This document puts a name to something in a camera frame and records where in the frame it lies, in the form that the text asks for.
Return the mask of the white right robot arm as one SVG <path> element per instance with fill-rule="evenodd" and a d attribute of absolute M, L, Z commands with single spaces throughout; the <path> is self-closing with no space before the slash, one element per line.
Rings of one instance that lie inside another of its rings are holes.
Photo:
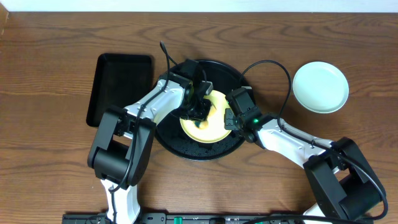
<path fill-rule="evenodd" d="M 385 188 L 358 145 L 350 138 L 322 139 L 287 124 L 258 107 L 227 109 L 226 129 L 300 166 L 316 204 L 291 217 L 303 223 L 371 223 L 389 210 Z"/>

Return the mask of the yellow plate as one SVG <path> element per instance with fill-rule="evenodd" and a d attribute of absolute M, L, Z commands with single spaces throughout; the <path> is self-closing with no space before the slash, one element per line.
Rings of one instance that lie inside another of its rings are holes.
<path fill-rule="evenodd" d="M 224 93 L 216 90 L 205 96 L 206 99 L 211 101 L 211 105 L 216 107 L 218 113 L 217 119 L 212 126 L 209 126 L 207 129 L 198 129 L 194 125 L 194 121 L 180 119 L 183 131 L 193 140 L 202 143 L 214 143 L 224 139 L 231 132 L 224 128 L 225 109 L 230 108 L 225 96 Z"/>

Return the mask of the light green plate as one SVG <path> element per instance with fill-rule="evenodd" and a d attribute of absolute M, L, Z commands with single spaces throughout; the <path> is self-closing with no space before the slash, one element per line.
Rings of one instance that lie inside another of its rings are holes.
<path fill-rule="evenodd" d="M 320 114 L 338 111 L 349 96 L 349 84 L 343 72 L 326 62 L 310 62 L 300 67 L 292 88 L 304 108 Z"/>

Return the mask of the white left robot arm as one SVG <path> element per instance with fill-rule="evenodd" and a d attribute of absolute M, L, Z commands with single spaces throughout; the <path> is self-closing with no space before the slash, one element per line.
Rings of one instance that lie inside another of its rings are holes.
<path fill-rule="evenodd" d="M 149 163 L 157 125 L 177 110 L 181 118 L 203 121 L 211 103 L 212 82 L 175 73 L 160 76 L 137 102 L 108 108 L 100 121 L 87 164 L 106 190 L 107 223 L 135 223 L 141 207 L 137 185 Z"/>

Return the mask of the green and yellow sponge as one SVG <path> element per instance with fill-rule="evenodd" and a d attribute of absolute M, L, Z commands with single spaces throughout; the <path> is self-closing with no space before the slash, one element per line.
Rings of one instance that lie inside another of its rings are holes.
<path fill-rule="evenodd" d="M 210 111 L 208 113 L 208 116 L 206 118 L 206 120 L 204 121 L 195 121 L 194 125 L 198 128 L 198 129 L 207 129 L 209 126 L 212 126 L 213 123 L 215 123 L 216 119 L 217 119 L 217 109 L 214 105 L 212 105 L 210 107 Z"/>

